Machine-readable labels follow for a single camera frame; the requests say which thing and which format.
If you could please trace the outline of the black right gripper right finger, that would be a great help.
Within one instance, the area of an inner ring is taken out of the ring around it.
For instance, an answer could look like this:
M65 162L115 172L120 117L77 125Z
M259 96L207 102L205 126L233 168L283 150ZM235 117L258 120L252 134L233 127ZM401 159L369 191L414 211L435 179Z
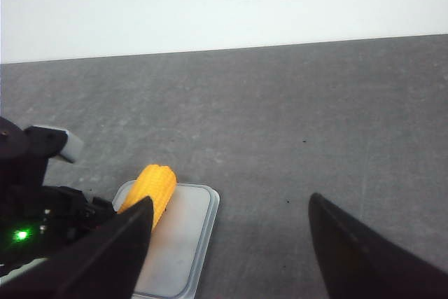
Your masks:
M447 273L387 240L319 193L308 217L330 298L446 298Z

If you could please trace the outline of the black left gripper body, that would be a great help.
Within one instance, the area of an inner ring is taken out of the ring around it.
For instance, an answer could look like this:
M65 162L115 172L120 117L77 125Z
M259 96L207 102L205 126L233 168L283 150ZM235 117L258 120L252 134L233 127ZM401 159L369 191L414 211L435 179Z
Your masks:
M108 200L44 183L48 158L38 133L1 119L1 273L48 258L109 221Z

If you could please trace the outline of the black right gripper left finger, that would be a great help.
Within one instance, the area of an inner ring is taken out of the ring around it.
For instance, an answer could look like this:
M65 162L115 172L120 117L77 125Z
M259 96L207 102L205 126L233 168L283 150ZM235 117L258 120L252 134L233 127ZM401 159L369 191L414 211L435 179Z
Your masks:
M2 298L131 298L148 253L145 197L47 261L1 286Z

